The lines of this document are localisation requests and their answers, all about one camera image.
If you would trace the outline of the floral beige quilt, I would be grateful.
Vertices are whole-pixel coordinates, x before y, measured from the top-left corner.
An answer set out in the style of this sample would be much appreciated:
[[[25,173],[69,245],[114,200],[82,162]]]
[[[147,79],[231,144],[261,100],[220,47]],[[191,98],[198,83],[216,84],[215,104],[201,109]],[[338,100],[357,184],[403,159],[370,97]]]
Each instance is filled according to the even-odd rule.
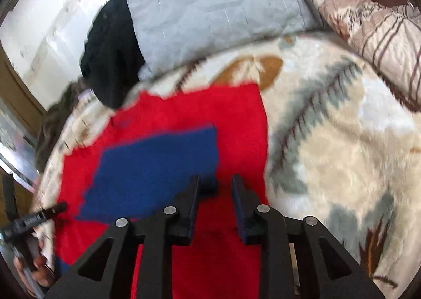
[[[308,0],[350,47],[372,64],[395,97],[420,111],[420,11],[373,0]]]

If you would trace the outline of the leaf-patterned cream fleece blanket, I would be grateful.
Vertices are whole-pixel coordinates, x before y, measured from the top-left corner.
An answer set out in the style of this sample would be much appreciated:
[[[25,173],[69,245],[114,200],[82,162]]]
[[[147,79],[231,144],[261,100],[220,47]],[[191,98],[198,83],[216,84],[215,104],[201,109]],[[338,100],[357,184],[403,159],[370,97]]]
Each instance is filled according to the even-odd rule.
[[[420,110],[334,33],[252,43],[135,85],[158,96],[259,85],[270,204],[313,215],[386,298],[420,297]]]

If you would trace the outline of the red and blue garment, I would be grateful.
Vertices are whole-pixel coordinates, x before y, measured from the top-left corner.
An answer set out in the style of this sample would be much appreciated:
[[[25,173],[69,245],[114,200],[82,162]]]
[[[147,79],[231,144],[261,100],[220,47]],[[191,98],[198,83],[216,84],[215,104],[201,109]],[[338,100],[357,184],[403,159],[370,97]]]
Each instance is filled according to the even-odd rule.
[[[240,175],[262,203],[268,123],[256,84],[212,86],[168,98],[140,94],[91,146],[63,162],[55,222],[62,276],[116,219],[168,206],[193,175],[213,195],[198,206],[193,240],[173,249],[174,298],[257,298],[260,249],[239,238],[231,179]]]

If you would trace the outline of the grey quilted pillow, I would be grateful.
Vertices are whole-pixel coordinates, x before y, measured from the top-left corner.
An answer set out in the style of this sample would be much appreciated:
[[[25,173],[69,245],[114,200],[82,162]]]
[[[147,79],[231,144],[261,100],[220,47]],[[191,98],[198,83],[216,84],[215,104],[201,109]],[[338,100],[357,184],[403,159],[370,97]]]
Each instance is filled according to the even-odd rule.
[[[127,0],[146,81],[263,38],[319,29],[306,0]]]

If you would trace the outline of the black cloth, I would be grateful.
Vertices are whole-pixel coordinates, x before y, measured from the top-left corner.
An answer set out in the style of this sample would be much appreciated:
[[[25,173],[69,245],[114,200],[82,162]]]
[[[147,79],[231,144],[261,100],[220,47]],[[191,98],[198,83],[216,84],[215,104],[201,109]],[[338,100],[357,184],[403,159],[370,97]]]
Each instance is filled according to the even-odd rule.
[[[80,60],[81,73],[98,100],[119,109],[145,64],[126,0],[109,0],[92,22]]]

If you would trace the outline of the dark brown knitted cloth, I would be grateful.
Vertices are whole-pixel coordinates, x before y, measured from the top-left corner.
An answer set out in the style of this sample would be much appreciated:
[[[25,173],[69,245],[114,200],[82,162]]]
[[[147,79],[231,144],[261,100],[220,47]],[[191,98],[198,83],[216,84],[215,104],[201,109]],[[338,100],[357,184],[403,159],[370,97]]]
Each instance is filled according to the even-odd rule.
[[[43,173],[68,117],[79,102],[80,95],[88,89],[89,87],[83,77],[70,82],[61,98],[44,115],[37,136],[35,152],[35,166],[39,173]]]

